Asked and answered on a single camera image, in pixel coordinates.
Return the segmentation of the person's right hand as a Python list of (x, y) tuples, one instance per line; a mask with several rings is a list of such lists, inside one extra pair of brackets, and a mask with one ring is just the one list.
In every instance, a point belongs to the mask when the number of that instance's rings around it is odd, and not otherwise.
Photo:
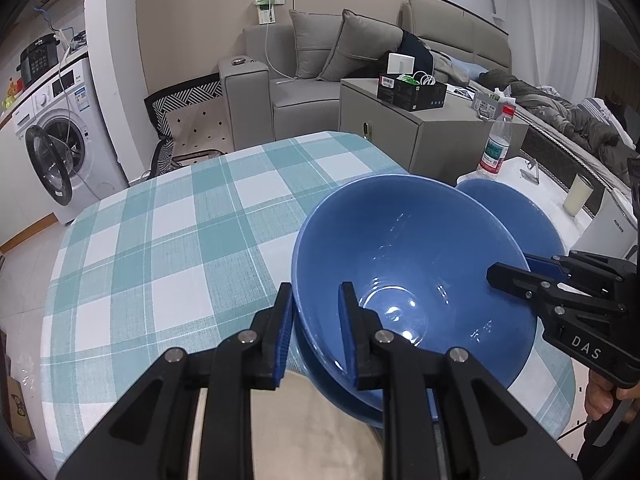
[(624, 422), (626, 424), (633, 422), (639, 411), (640, 385), (630, 389), (615, 388), (612, 382), (590, 370), (585, 396), (585, 410), (588, 417), (591, 420), (599, 420), (612, 410), (615, 399), (631, 401)]

